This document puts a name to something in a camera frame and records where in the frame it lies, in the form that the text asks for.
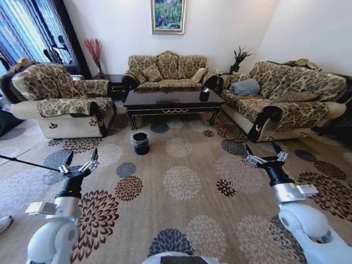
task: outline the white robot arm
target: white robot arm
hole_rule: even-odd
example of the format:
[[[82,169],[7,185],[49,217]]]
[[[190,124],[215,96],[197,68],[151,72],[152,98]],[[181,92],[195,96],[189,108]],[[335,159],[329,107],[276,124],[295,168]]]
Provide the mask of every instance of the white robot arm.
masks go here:
[[[59,171],[67,177],[62,191],[56,194],[55,202],[33,202],[26,213],[45,215],[53,218],[33,235],[27,246],[27,264],[46,263],[67,264],[71,250],[77,241],[79,230],[76,226],[80,216],[78,202],[81,199],[81,184],[99,165],[97,149],[90,161],[81,167],[72,167],[73,152]]]
[[[352,247],[330,227],[322,212],[303,203],[306,196],[317,193],[316,188],[313,185],[294,185],[294,181],[282,170],[287,153],[275,143],[273,147],[277,157],[260,158],[246,146],[247,160],[268,173],[280,207],[280,221],[301,245],[309,264],[351,264]]]

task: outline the floral upholstered sofa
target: floral upholstered sofa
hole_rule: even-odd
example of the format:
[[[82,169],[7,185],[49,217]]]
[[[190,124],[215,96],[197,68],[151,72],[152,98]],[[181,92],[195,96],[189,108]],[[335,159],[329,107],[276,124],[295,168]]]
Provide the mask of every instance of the floral upholstered sofa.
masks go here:
[[[210,71],[200,82],[191,80],[200,68],[207,67],[205,56],[181,56],[171,51],[157,56],[133,55],[129,57],[128,66],[129,70],[122,78],[127,90],[138,88],[141,92],[194,91],[200,90],[202,86],[213,89],[217,81],[215,72]]]
[[[105,80],[72,80],[60,64],[35,64],[7,76],[2,90],[11,96],[12,114],[34,119],[49,139],[107,135],[116,106]]]
[[[235,95],[232,83],[256,79],[260,93]],[[224,112],[248,134],[251,141],[292,139],[315,135],[314,126],[341,116],[346,106],[337,101],[347,90],[339,75],[273,62],[257,62],[249,76],[220,76],[217,91]]]

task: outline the window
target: window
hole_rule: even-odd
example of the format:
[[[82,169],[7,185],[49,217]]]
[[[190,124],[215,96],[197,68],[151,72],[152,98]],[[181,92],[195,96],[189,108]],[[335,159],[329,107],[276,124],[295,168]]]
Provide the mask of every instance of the window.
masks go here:
[[[0,1],[0,52],[10,65],[19,58],[75,64],[53,10],[48,0]]]

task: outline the black trash can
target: black trash can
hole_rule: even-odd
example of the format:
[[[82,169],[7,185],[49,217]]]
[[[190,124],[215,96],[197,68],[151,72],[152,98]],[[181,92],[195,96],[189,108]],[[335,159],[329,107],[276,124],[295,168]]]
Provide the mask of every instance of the black trash can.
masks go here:
[[[143,132],[136,133],[132,136],[132,145],[138,155],[145,155],[149,152],[149,139]]]

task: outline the framed painting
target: framed painting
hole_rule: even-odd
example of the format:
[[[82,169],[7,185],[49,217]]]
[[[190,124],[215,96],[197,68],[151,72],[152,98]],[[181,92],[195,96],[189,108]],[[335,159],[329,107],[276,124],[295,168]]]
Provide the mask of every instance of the framed painting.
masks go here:
[[[185,28],[186,0],[150,0],[153,34],[182,35]]]

